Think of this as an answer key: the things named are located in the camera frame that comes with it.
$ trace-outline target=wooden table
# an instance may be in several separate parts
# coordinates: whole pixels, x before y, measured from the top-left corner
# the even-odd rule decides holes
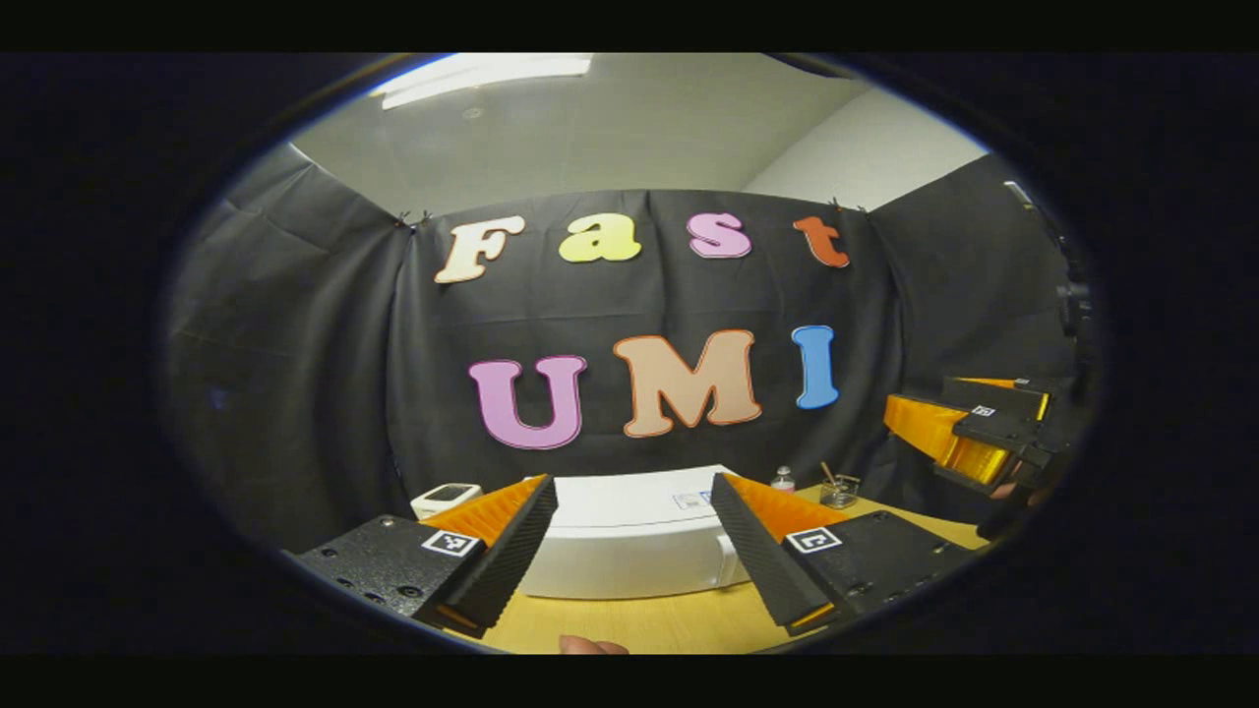
[[[818,491],[815,486],[797,494],[817,501]],[[972,551],[987,544],[974,534],[973,525],[923,517],[867,499],[857,500],[844,513],[860,517],[880,509]],[[517,592],[507,602],[497,626],[478,644],[514,654],[558,654],[562,634],[614,641],[632,654],[747,654],[796,639],[774,625],[755,586],[743,582],[643,600],[555,600]]]

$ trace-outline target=white container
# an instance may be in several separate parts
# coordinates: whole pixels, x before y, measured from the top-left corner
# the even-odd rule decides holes
[[[721,465],[555,477],[551,517],[520,592],[623,600],[747,582],[709,496]]]
[[[783,465],[782,467],[778,467],[778,476],[774,477],[774,481],[769,482],[769,486],[772,486],[772,488],[774,488],[774,489],[777,489],[779,491],[786,491],[788,494],[794,494],[796,493],[796,477],[791,476],[791,467],[788,467],[786,465]]]

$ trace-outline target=black backdrop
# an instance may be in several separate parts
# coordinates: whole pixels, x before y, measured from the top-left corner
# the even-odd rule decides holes
[[[303,552],[443,482],[487,491],[538,474],[633,474],[723,464],[798,484],[820,462],[865,494],[976,523],[992,504],[884,442],[889,393],[930,394],[943,375],[1069,375],[1056,316],[1065,261],[986,156],[866,214],[752,194],[630,190],[538,197],[427,219],[414,229],[292,146],[254,169],[191,238],[172,288],[171,420],[208,486],[246,530]],[[574,218],[621,213],[642,251],[570,263]],[[731,213],[753,241],[740,258],[703,258],[687,219]],[[437,283],[452,231],[520,215],[483,273]],[[837,229],[849,265],[818,262],[793,223]],[[831,328],[836,403],[801,409],[796,328]],[[633,417],[617,341],[665,338],[694,367],[710,335],[748,330],[760,414],[628,437]],[[525,425],[553,416],[534,362],[578,355],[580,433],[554,450],[496,441],[468,367],[509,359]],[[666,414],[675,414],[666,407]]]
[[[150,383],[176,234],[213,199],[206,188],[339,96],[268,118],[378,58],[5,57],[0,89],[24,98],[0,115],[20,166],[0,176],[16,234],[6,651],[439,646],[313,596],[233,535],[166,442]],[[1253,436],[1235,413],[1254,379],[1239,345],[1251,326],[1239,304],[1254,297],[1254,59],[842,60],[976,132],[1079,227],[1119,315],[1108,355],[1122,365],[1084,451],[1088,475],[1069,477],[1042,520],[968,573],[964,591],[827,649],[1253,651],[1241,553],[1253,495],[1249,465],[1236,464]],[[87,98],[94,110],[82,110]]]

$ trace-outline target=orange soft finger pad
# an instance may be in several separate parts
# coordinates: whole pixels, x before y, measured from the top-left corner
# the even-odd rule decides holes
[[[480,538],[486,545],[494,548],[499,535],[545,479],[546,475],[540,475],[505,486],[441,514],[434,514],[424,519],[423,524]]]
[[[739,498],[752,509],[752,513],[757,515],[757,519],[774,537],[777,543],[782,543],[783,537],[789,533],[828,527],[849,520],[847,517],[835,509],[815,504],[793,494],[786,494],[749,479],[725,475],[725,480],[739,493]]]
[[[954,435],[953,426],[968,413],[964,408],[889,396],[883,422],[940,467],[990,484],[1003,469],[1010,451]]]

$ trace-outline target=ceiling light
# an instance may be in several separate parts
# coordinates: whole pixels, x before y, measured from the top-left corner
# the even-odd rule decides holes
[[[525,78],[582,76],[593,54],[452,54],[379,86],[381,108],[397,108],[442,93]]]

